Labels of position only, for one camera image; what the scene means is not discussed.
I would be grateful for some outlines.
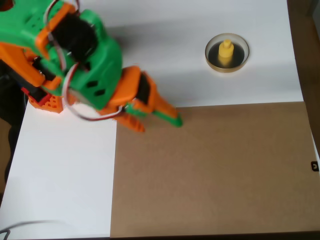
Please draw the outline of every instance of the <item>white wire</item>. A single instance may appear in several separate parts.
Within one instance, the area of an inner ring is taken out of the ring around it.
[[[59,0],[53,0],[50,5],[47,7],[47,9],[45,10],[44,16],[43,16],[43,23],[44,25],[49,28],[49,13],[51,11],[51,9],[53,8],[53,6],[58,2]],[[80,2],[75,0],[75,4],[76,4],[76,11],[80,11]],[[62,49],[62,47],[59,45],[59,43],[55,40],[50,28],[48,31],[48,38],[49,41],[53,42],[54,47],[57,51],[58,54],[58,58],[61,64],[61,70],[64,71],[67,68],[67,61],[66,61],[66,57],[64,55],[64,51]]]
[[[118,114],[120,114],[122,112],[122,106],[118,107],[118,111],[114,112],[114,113],[110,113],[107,115],[103,115],[101,117],[87,117],[82,115],[81,113],[79,113],[78,111],[76,111],[70,104],[68,101],[68,88],[70,85],[70,81],[75,73],[75,71],[77,70],[79,63],[74,64],[70,70],[68,71],[68,73],[65,76],[64,82],[63,82],[63,86],[62,86],[62,96],[65,100],[65,104],[67,106],[67,108],[70,110],[70,112],[72,112],[74,115],[76,115],[77,117],[83,119],[83,120],[87,120],[87,121],[100,121],[100,120],[105,120],[105,119],[109,119],[109,118],[113,118],[116,117]]]

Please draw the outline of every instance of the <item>cardboard sheet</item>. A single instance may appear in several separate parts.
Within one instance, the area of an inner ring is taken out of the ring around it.
[[[112,237],[320,230],[303,102],[181,108],[117,127]]]

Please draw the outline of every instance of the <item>orange base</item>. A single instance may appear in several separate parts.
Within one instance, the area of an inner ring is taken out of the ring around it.
[[[64,110],[62,105],[62,98],[60,96],[52,96],[43,106],[38,105],[32,99],[29,99],[29,103],[36,109],[42,109],[53,113],[61,113]]]

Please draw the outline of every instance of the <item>white surface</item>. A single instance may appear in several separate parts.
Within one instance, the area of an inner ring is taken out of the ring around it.
[[[138,64],[180,107],[303,101],[286,0],[87,0],[121,43],[124,65]],[[239,71],[206,63],[214,36],[250,46]]]
[[[178,106],[302,101],[286,0],[83,0]],[[208,41],[235,33],[250,45],[229,74],[206,63]],[[85,122],[28,105],[0,209],[10,239],[110,235],[116,123]]]
[[[116,122],[88,123],[69,111],[24,116],[0,209],[0,228],[22,221],[57,220],[12,230],[9,239],[110,235]]]

